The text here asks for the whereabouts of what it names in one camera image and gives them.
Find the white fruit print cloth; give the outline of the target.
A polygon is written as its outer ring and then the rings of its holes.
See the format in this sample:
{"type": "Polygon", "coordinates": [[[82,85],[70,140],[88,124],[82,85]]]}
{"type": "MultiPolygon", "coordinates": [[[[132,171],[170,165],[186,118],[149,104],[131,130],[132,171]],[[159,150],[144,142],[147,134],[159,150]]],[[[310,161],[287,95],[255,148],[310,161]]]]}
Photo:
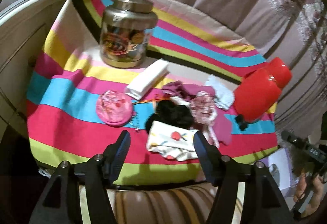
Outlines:
{"type": "Polygon", "coordinates": [[[146,149],[159,153],[167,160],[187,161],[197,159],[193,138],[198,130],[178,128],[159,121],[153,121],[149,131],[146,149]]]}

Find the black fuzzy cloth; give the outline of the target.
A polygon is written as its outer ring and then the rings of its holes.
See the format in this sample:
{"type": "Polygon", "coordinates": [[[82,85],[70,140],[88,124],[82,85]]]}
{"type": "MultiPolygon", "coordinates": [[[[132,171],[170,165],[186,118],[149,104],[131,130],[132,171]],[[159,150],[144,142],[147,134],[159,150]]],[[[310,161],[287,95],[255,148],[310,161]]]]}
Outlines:
{"type": "Polygon", "coordinates": [[[191,128],[195,122],[188,107],[185,105],[176,105],[169,100],[159,101],[155,113],[147,119],[145,123],[147,134],[149,134],[154,121],[183,129],[191,128]]]}

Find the white tissue pack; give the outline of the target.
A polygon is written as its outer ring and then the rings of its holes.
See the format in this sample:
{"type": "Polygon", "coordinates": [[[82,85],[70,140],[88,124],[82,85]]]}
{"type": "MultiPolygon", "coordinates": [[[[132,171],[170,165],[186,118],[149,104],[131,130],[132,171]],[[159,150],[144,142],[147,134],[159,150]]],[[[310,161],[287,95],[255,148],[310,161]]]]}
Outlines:
{"type": "Polygon", "coordinates": [[[168,61],[159,59],[139,73],[124,92],[135,100],[141,100],[158,81],[168,73],[168,61]]]}

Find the magenta knitted glove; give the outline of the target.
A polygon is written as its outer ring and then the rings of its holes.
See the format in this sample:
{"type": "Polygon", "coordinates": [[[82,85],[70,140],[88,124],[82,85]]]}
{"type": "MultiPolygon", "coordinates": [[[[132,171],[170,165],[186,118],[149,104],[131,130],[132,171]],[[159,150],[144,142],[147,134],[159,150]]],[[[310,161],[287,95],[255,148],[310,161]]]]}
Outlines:
{"type": "Polygon", "coordinates": [[[210,76],[204,86],[170,82],[162,87],[162,92],[177,105],[185,105],[191,112],[195,124],[207,134],[209,142],[218,146],[219,143],[230,145],[231,128],[223,130],[223,119],[219,111],[228,111],[234,102],[234,93],[224,84],[210,76]]]}

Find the pink white floral cloth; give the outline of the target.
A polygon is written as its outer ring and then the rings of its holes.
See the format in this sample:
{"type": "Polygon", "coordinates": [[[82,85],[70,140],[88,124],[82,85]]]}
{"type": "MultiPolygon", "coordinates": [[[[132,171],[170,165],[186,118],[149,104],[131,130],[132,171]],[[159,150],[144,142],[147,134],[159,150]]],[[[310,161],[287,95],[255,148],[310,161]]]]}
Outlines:
{"type": "Polygon", "coordinates": [[[198,92],[190,101],[189,109],[195,120],[195,126],[205,136],[209,144],[219,148],[219,142],[213,131],[218,116],[212,96],[205,91],[198,92]]]}

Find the purple white cardboard box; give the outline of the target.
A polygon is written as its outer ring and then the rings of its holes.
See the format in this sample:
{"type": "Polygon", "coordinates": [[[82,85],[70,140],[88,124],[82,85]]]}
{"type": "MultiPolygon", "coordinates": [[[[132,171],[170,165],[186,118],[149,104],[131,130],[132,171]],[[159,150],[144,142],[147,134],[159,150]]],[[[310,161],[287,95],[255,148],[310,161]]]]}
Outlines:
{"type": "Polygon", "coordinates": [[[284,198],[295,193],[297,178],[293,173],[293,165],[287,148],[280,148],[261,161],[269,169],[284,198]]]}

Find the striped velvet cushion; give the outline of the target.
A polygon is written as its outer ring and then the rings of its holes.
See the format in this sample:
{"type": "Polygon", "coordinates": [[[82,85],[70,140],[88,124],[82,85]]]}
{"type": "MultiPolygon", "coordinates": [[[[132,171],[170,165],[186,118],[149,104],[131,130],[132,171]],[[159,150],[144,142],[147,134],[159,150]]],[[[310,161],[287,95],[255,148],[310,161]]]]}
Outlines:
{"type": "Polygon", "coordinates": [[[209,183],[162,191],[107,190],[117,223],[205,223],[216,192],[209,183]]]}

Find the striped colourful tablecloth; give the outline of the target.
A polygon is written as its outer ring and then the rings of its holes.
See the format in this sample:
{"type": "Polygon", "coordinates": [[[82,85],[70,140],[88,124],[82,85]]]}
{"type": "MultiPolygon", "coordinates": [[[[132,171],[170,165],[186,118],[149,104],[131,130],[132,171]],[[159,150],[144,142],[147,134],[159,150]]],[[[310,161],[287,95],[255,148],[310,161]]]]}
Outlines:
{"type": "MultiPolygon", "coordinates": [[[[150,39],[147,67],[157,58],[170,73],[134,107],[124,125],[131,147],[119,185],[159,185],[200,180],[197,160],[175,161],[146,150],[145,122],[152,100],[173,81],[200,84],[207,75],[240,81],[266,63],[244,38],[203,12],[175,0],[150,0],[159,22],[150,39]]],[[[27,126],[33,156],[50,166],[79,163],[116,141],[120,128],[106,125],[96,101],[107,90],[123,91],[140,69],[104,64],[98,38],[104,9],[113,0],[66,0],[45,40],[27,92],[27,126]]]]}

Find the gold lidded glass jar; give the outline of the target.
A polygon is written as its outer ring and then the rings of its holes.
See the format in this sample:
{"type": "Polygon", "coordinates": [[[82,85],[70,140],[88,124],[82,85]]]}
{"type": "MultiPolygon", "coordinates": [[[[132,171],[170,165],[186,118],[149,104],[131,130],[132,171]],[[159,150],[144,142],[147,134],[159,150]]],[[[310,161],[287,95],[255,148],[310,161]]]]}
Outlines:
{"type": "Polygon", "coordinates": [[[103,13],[101,59],[109,66],[133,68],[143,62],[158,22],[149,0],[114,0],[103,13]]]}

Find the cream carved cabinet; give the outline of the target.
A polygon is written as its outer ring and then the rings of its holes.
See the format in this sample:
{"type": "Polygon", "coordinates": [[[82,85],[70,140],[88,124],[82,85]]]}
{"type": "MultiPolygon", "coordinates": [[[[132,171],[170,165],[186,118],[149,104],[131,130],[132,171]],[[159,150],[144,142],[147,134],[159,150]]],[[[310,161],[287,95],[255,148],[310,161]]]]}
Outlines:
{"type": "Polygon", "coordinates": [[[19,0],[1,11],[1,133],[27,138],[26,92],[47,34],[66,0],[19,0]]]}

